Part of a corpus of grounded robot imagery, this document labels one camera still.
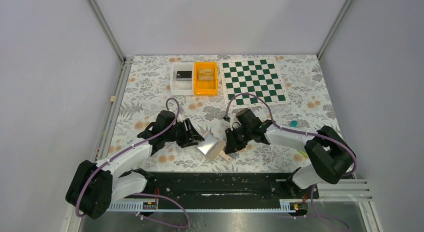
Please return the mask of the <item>beige leather card holder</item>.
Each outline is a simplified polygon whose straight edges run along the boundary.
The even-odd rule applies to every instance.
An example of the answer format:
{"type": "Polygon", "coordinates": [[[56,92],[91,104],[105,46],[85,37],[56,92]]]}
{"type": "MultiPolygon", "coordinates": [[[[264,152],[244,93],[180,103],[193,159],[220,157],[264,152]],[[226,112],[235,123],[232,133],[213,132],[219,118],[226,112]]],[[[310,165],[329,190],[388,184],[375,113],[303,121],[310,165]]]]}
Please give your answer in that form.
{"type": "Polygon", "coordinates": [[[225,154],[226,142],[214,137],[211,133],[207,132],[203,135],[204,141],[200,142],[196,149],[205,156],[208,160],[217,160],[223,158],[228,163],[232,163],[232,158],[225,154]]]}

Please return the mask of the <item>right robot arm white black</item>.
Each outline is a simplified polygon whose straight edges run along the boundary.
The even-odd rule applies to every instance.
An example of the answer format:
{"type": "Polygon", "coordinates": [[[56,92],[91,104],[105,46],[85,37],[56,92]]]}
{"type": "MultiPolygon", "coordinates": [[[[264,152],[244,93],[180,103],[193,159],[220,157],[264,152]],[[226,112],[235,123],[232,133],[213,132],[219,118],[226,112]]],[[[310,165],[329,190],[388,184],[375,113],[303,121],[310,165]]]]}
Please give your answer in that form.
{"type": "Polygon", "coordinates": [[[307,189],[323,181],[336,184],[357,166],[355,153],[329,126],[317,132],[279,126],[271,119],[261,121],[251,109],[245,108],[236,114],[236,121],[225,130],[225,136],[226,154],[241,151],[250,141],[305,152],[310,164],[296,169],[288,178],[298,189],[307,189]]]}

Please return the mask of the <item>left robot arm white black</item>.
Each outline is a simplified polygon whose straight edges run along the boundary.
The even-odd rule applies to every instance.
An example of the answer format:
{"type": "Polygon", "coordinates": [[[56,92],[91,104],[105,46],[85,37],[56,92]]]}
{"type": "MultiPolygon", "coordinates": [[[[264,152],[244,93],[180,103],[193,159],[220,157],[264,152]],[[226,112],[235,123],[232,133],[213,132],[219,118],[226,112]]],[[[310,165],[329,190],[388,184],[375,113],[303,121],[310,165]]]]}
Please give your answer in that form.
{"type": "Polygon", "coordinates": [[[147,174],[140,169],[130,170],[132,166],[154,155],[167,142],[185,148],[204,140],[189,119],[177,121],[175,113],[162,110],[134,144],[97,162],[85,160],[80,163],[65,200],[83,214],[97,219],[111,203],[146,188],[147,174]]]}

